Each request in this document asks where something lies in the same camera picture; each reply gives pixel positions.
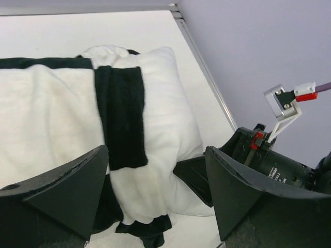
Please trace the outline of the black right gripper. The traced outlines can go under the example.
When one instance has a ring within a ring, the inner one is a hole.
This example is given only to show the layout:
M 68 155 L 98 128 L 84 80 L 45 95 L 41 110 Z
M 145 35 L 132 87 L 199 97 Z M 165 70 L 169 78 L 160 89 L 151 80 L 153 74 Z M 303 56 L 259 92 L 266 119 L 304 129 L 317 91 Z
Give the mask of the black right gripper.
M 315 169 L 272 150 L 275 139 L 264 124 L 250 130 L 238 128 L 220 148 L 235 161 L 282 183 L 324 194 L 330 193 L 330 155 L 323 157 Z

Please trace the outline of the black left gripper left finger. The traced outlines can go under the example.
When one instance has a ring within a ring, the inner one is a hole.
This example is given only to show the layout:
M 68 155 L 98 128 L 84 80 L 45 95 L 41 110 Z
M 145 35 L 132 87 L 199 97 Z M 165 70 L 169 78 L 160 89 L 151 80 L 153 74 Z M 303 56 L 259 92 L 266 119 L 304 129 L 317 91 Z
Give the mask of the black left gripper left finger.
M 90 239 L 108 165 L 105 145 L 1 189 L 2 242 Z

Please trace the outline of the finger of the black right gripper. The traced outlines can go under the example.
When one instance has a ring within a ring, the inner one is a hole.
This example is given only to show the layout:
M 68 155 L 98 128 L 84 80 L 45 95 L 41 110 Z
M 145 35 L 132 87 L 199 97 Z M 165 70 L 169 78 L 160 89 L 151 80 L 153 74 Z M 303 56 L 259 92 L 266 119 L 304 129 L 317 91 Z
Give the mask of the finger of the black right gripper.
M 181 179 L 208 207 L 213 207 L 206 170 L 205 156 L 179 161 L 173 173 Z

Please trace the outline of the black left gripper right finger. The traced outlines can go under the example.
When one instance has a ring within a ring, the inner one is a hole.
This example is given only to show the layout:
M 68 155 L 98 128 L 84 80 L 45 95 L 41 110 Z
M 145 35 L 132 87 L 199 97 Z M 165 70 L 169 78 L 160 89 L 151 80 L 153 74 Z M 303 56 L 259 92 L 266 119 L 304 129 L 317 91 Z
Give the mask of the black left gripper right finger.
M 222 241 L 330 241 L 330 195 L 272 180 L 213 146 L 205 162 Z

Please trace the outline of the black white checkered pillowcase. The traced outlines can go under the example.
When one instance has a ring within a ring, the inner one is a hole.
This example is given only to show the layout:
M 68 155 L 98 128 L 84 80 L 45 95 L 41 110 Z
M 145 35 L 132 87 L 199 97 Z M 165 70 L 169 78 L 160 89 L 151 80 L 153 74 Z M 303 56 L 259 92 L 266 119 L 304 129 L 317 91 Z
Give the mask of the black white checkered pillowcase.
M 91 235 L 118 223 L 117 233 L 159 247 L 173 214 L 209 214 L 173 173 L 177 162 L 202 153 L 203 142 L 171 48 L 97 46 L 77 57 L 1 60 L 1 189 L 101 145 L 108 165 Z

